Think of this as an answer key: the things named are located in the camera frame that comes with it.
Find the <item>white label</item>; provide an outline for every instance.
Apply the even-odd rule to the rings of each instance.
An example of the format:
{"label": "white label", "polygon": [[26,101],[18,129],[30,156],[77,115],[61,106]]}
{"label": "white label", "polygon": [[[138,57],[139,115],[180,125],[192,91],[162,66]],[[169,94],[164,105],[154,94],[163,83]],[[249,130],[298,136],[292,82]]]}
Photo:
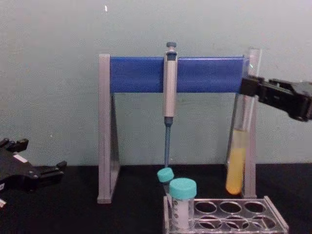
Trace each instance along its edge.
{"label": "white label", "polygon": [[189,228],[189,201],[172,199],[172,220],[179,229]]}
{"label": "white label", "polygon": [[23,163],[26,163],[28,162],[26,159],[24,159],[22,156],[20,155],[14,155],[13,156],[14,158],[18,159],[19,161],[23,162]]}

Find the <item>black table surface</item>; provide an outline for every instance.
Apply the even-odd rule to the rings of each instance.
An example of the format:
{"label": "black table surface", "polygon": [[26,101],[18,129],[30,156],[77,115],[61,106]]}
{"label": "black table surface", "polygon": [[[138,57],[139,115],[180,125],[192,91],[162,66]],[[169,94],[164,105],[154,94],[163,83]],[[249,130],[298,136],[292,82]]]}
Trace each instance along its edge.
{"label": "black table surface", "polygon": [[[0,233],[161,234],[161,166],[123,166],[113,203],[97,204],[98,168],[70,166],[61,184],[35,193],[6,191]],[[176,176],[197,182],[198,198],[234,198],[225,190],[223,165],[175,165]],[[291,234],[312,234],[312,164],[257,165],[257,195],[267,195]]]}

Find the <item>yellow liquid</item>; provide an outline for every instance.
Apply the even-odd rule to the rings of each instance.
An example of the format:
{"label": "yellow liquid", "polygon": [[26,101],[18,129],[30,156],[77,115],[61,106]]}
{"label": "yellow liquid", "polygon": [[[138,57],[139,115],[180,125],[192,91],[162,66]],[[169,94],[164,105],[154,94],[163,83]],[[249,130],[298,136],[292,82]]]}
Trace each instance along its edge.
{"label": "yellow liquid", "polygon": [[226,190],[233,195],[242,191],[243,175],[245,167],[246,149],[232,148],[230,152],[230,163],[226,178]]}

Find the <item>pale green wall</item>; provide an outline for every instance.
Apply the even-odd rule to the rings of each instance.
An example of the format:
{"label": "pale green wall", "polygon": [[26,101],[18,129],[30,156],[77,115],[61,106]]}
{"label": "pale green wall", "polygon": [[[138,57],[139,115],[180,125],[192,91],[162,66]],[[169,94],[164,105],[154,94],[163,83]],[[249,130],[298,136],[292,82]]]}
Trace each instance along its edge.
{"label": "pale green wall", "polygon": [[[260,75],[312,80],[310,0],[0,0],[0,137],[30,139],[34,164],[97,164],[98,54],[240,55]],[[118,94],[123,164],[162,163],[160,94]],[[173,163],[223,163],[233,94],[180,94]],[[312,162],[311,123],[259,105],[259,162]]]}

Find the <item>pipette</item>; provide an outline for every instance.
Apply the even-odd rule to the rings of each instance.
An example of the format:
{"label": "pipette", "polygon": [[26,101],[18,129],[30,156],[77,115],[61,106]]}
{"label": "pipette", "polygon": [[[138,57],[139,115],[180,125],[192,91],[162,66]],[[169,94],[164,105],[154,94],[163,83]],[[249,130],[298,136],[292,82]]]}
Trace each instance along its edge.
{"label": "pipette", "polygon": [[167,42],[168,51],[164,57],[164,102],[163,114],[164,123],[166,126],[165,134],[165,167],[169,164],[169,149],[170,149],[170,130],[173,123],[176,107],[176,77],[177,77],[177,55],[176,43]]}

